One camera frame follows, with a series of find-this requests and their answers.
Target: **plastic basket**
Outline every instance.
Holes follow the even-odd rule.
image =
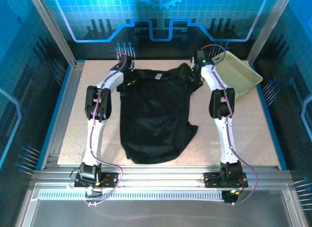
[[[223,56],[224,53],[222,52],[213,57],[213,62],[216,63]],[[235,99],[246,94],[263,80],[262,76],[229,51],[226,52],[225,59],[215,67],[223,82],[228,87],[234,88]]]

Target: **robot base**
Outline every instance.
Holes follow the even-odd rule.
[[[79,173],[76,175],[74,187],[112,187],[114,188],[118,182],[117,172],[103,172],[101,174],[100,182],[95,183],[89,180],[81,179]]]
[[[240,177],[234,179],[222,179],[219,172],[204,173],[205,188],[231,188],[239,189],[248,187],[246,173],[242,172]]]

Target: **particle board surface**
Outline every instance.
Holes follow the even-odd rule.
[[[169,70],[186,61],[136,61],[136,68]],[[86,89],[100,83],[116,61],[86,61],[79,82],[71,116],[63,139],[58,160],[60,165],[79,165],[87,142],[87,119],[84,113]],[[183,153],[162,165],[219,165],[220,141],[208,106],[211,90],[205,83],[192,96],[189,121],[199,129]],[[132,165],[126,158],[119,135],[119,93],[112,93],[112,114],[107,121],[101,156],[104,161],[119,165]],[[256,88],[235,101],[233,135],[237,153],[251,165],[278,165],[275,148],[262,110]]]

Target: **white label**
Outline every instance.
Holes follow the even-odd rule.
[[[162,74],[158,73],[158,74],[155,76],[155,79],[160,80],[161,76],[162,76]]]

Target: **black t-shirt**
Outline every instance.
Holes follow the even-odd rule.
[[[136,164],[177,158],[198,130],[188,118],[191,94],[202,83],[187,78],[192,73],[186,63],[167,72],[136,69],[130,76],[119,88],[120,139],[127,158]]]

